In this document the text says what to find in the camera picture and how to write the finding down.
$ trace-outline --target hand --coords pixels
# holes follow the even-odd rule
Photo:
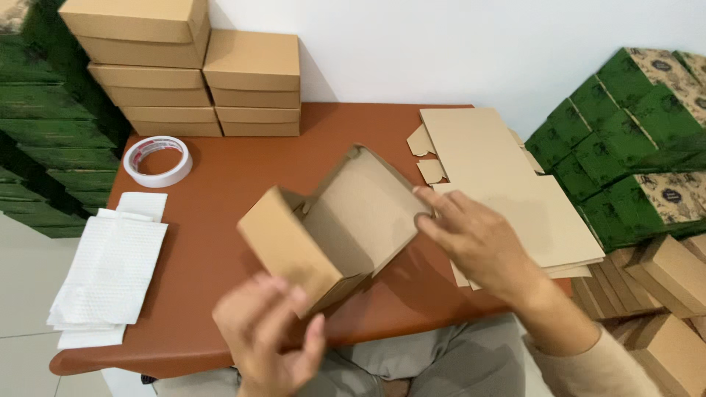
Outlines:
[[[309,323],[301,350],[280,354],[287,329],[305,308],[301,288],[264,273],[216,304],[213,320],[243,377],[240,397],[291,396],[316,374],[325,350],[322,314]]]
[[[441,195],[428,187],[415,187],[414,194],[441,216],[420,215],[417,228],[444,249],[466,277],[491,294],[513,306],[549,279],[499,213],[460,191]]]

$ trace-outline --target roll of tape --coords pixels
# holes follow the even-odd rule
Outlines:
[[[138,171],[140,162],[152,152],[170,149],[181,152],[181,160],[176,167],[156,175],[141,174]],[[191,171],[193,161],[184,142],[171,136],[153,136],[137,142],[123,158],[123,166],[135,182],[144,187],[167,187],[181,181]]]

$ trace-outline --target beige sleeve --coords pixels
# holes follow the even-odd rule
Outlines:
[[[555,397],[657,397],[659,392],[644,369],[608,331],[588,351],[572,357],[546,355],[525,336],[527,349]]]

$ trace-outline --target white tile floor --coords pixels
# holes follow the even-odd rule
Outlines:
[[[59,334],[45,321],[77,244],[0,214],[0,396],[112,396],[100,372],[58,377],[49,371]]]

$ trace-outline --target table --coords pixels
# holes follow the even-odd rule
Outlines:
[[[405,140],[420,125],[419,109],[425,107],[442,106],[304,103],[300,137],[181,138],[192,153],[193,169],[163,189],[140,186],[121,168],[108,208],[115,209],[125,191],[169,194],[162,219],[169,228],[142,312],[137,324],[127,327],[122,345],[64,350],[52,360],[51,371],[72,375],[118,367],[167,378],[232,365],[211,310],[226,291],[262,269],[236,230],[238,220],[274,184],[311,193],[352,143],[368,146],[413,184],[423,184],[419,158]],[[139,139],[130,137],[127,147]],[[160,161],[155,166],[164,168]],[[568,280],[558,283],[570,292]],[[324,313],[326,337],[334,346],[507,310],[482,290],[457,288],[444,253],[418,235],[374,280]],[[288,345],[301,340],[303,325],[294,327]]]

